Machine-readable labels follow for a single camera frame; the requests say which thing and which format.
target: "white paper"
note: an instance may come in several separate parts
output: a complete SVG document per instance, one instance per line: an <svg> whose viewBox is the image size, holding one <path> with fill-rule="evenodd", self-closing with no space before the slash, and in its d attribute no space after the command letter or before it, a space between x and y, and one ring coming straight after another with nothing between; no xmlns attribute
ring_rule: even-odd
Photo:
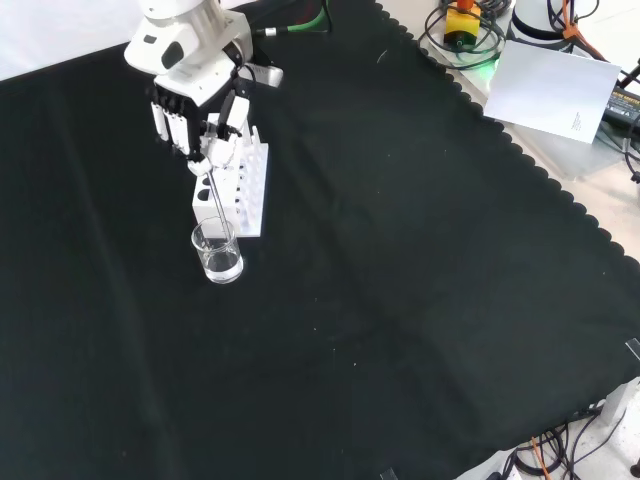
<svg viewBox="0 0 640 480"><path fill-rule="evenodd" d="M484 114L591 143L619 73L611 63L509 41Z"/></svg>

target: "green cable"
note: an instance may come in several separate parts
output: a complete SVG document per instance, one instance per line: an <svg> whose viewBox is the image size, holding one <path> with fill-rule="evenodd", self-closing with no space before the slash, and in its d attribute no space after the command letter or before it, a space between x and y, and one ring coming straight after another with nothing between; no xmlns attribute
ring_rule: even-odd
<svg viewBox="0 0 640 480"><path fill-rule="evenodd" d="M320 13L316 16L316 18L314 18L313 20L307 22L307 23L303 23L301 25L291 25L289 27L287 27L287 30L290 32L304 32L307 30L311 30L312 28L317 27L318 25L320 25L324 19L326 18L326 14L324 11L324 8L322 8L320 10Z"/></svg>

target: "water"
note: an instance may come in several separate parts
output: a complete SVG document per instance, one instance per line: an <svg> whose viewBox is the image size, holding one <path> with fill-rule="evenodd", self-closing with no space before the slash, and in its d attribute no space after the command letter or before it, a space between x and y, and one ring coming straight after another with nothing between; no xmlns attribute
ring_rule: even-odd
<svg viewBox="0 0 640 480"><path fill-rule="evenodd" d="M206 262L204 273L212 282L230 283L240 276L243 268L244 260L236 252L219 252Z"/></svg>

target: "cable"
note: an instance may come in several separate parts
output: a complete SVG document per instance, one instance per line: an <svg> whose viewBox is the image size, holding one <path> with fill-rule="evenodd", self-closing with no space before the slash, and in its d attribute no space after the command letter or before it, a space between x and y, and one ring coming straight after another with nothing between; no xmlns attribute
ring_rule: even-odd
<svg viewBox="0 0 640 480"><path fill-rule="evenodd" d="M583 18L589 18L591 15L593 15L594 13L596 13L598 11L598 8L600 8L600 0L596 0L596 6L593 7L593 10L591 10L591 12L589 12L586 15L583 15L581 17L576 17L576 23L578 23L578 20L582 20Z"/></svg>
<svg viewBox="0 0 640 480"><path fill-rule="evenodd" d="M571 2L571 14L569 14L568 2ZM606 61L604 56L598 52L598 50L596 50L586 38L584 38L584 35L582 35L582 32L578 29L578 25L576 25L575 20L572 20L574 18L574 2L572 0L562 0L562 17L566 25L564 32L562 32L564 38L578 44L580 48L586 50L593 58Z"/></svg>
<svg viewBox="0 0 640 480"><path fill-rule="evenodd" d="M502 50L499 48L500 44L504 44L506 42L506 37L500 26L496 23L497 16L495 15L495 11L501 10L502 7L498 7L499 5L503 5L502 2L493 1L493 3L489 3L487 1L475 2L475 4L480 8L481 15L477 15L474 12L469 10L463 10L453 5L455 0L446 0L446 3L441 3L438 7L431 11L431 13L427 16L427 19L424 22L424 33L420 35L418 38L418 49L420 52L430 61L435 62L437 65L441 65L450 70L469 70L471 68L480 67L482 65L486 65L487 63L491 63L494 60L497 60L502 53ZM443 18L447 16L447 12L449 10L455 10L458 13L462 13L465 15L469 15L479 20L480 26L484 28L487 33L473 46L470 48L465 48L464 46L452 48L442 43L439 43L433 35L431 35L431 30L433 27ZM440 16L436 18L433 22L429 23L431 19L437 13L440 13ZM493 44L490 47L480 49L479 47L490 37L493 35ZM429 42L436 46L437 48L444 50L446 52L451 53L467 53L470 55L489 55L489 57L480 60L478 62L469 63L466 65L446 65L438 62L434 58L429 56L429 51L420 47L420 43L422 40L427 37Z"/></svg>
<svg viewBox="0 0 640 480"><path fill-rule="evenodd" d="M622 416L620 417L620 420L618 420L618 422L614 425L614 427L611 429L611 432L609 432L609 435L607 435L607 438L604 439L604 441L598 445L596 448L594 448L593 450L591 450L589 453L585 453L583 456L581 456L578 460L575 461L575 463L581 462L582 460L584 460L585 458L587 458L589 455L595 453L596 451L600 450L602 447L605 446L605 444L611 439L611 437L613 436L613 434L615 433L615 431L617 430L618 426L622 423L622 420L624 419L624 416L627 414L627 410L625 409L624 413L622 414Z"/></svg>
<svg viewBox="0 0 640 480"><path fill-rule="evenodd" d="M549 441L542 441L540 442L540 446L542 447L542 445L544 445L545 443L549 443L550 445L552 444L552 442L555 442L556 446L558 447L558 452L560 453L558 455L558 458L556 458L553 463L551 463L548 467L545 466L545 469L542 468L538 468L538 467L532 467L531 465L527 465L526 463L524 463L524 461L518 456L518 452L523 452L523 451L527 451L527 450L532 450L534 447L518 447L514 450L513 455L514 455L514 463L515 466L518 468L518 470L526 473L527 475L532 475L534 477L540 477L542 475L545 474L545 470L547 471L547 474L552 473L554 471L556 471L558 468L560 468L562 466L562 457L566 454L566 450L565 450L565 445L562 442L562 430L560 432L558 432L555 429L551 429L548 430L548 432L545 433L551 433L551 439Z"/></svg>
<svg viewBox="0 0 640 480"><path fill-rule="evenodd" d="M533 445L533 451L536 454L536 457L538 457L538 461L540 462L540 465L542 466L542 471L544 472L544 478L546 480L551 480L551 477L549 476L549 472L547 472L547 467L544 464L544 460L542 459L542 456L540 455L540 452L538 451L538 446L536 445L535 437L531 437L531 444Z"/></svg>
<svg viewBox="0 0 640 480"><path fill-rule="evenodd" d="M620 73L622 75L624 75L625 77L627 77L627 79L629 79L630 82L640 83L640 80L638 80L636 77L634 77L633 74L627 73L624 70L620 70Z"/></svg>
<svg viewBox="0 0 640 480"><path fill-rule="evenodd" d="M320 0L320 3L322 5L320 13L318 13L313 20L307 23L303 23L301 25L289 25L286 27L259 28L257 30L253 30L251 33L256 37L273 37L288 33L331 33L333 32L333 19L329 12L329 0ZM325 23L325 20L327 28L325 30L317 30L316 28L322 23Z"/></svg>
<svg viewBox="0 0 640 480"><path fill-rule="evenodd" d="M633 132L635 131L636 127L640 124L640 114L638 114L636 116L636 119L633 121L633 123L629 126L629 130L627 131L627 138L624 139L623 142L623 146L624 146L624 160L625 162L627 162L627 167L629 167L629 170L631 170L631 180L640 184L640 172L636 171L632 166L631 166L631 161L629 160L630 158L634 159L636 162L640 162L640 157L635 156L633 153L631 153L629 151L629 145L632 142L632 138L633 138Z"/></svg>

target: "white wall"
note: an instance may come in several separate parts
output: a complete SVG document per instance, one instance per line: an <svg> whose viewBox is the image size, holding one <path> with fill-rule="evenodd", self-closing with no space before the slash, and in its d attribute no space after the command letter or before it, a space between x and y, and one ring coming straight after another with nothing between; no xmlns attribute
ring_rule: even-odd
<svg viewBox="0 0 640 480"><path fill-rule="evenodd" d="M129 41L136 0L0 0L0 80Z"/></svg>

